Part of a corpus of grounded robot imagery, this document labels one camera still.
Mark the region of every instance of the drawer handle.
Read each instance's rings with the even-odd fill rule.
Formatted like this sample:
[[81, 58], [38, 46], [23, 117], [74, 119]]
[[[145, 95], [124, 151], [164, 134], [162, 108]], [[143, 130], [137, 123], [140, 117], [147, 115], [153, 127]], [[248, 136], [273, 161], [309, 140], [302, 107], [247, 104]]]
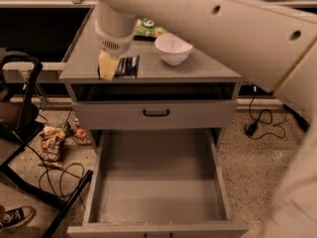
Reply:
[[145, 233], [145, 238], [151, 238], [151, 237], [168, 237], [168, 238], [172, 238], [172, 233], [150, 233], [147, 234]]
[[147, 111], [146, 109], [143, 110], [143, 115], [147, 117], [164, 117], [169, 115], [169, 109], [163, 111]]

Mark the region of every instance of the white bowl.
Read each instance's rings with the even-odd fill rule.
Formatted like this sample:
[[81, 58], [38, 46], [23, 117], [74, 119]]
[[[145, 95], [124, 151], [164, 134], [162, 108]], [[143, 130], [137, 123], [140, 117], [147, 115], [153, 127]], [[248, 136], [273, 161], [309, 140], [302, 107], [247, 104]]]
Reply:
[[155, 45], [160, 57], [170, 65], [178, 65], [185, 61], [192, 51], [193, 46], [174, 34], [159, 36]]

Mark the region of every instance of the gray cabinet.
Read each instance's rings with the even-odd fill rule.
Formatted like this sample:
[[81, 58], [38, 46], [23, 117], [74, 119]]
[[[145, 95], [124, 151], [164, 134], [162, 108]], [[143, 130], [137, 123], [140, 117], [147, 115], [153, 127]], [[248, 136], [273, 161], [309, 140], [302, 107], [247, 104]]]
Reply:
[[194, 50], [165, 64], [151, 42], [133, 42], [135, 79], [97, 76], [90, 19], [60, 79], [96, 164], [80, 237], [241, 237], [231, 220], [217, 159], [243, 79]]

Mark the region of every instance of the sneaker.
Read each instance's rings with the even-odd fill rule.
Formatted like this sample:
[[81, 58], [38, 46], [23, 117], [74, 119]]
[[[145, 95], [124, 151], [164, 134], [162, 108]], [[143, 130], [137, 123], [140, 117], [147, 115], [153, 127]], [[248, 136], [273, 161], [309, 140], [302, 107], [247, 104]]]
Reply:
[[35, 209], [30, 206], [9, 210], [0, 221], [0, 230], [19, 227], [27, 223], [34, 216], [34, 213]]

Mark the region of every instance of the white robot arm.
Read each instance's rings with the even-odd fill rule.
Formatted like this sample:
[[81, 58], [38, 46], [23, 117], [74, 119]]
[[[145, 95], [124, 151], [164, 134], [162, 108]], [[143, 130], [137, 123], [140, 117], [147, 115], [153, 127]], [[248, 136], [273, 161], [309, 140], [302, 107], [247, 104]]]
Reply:
[[106, 52], [119, 55], [129, 48], [138, 16], [272, 92], [310, 122], [263, 237], [315, 237], [317, 16], [259, 0], [98, 0], [96, 31]]

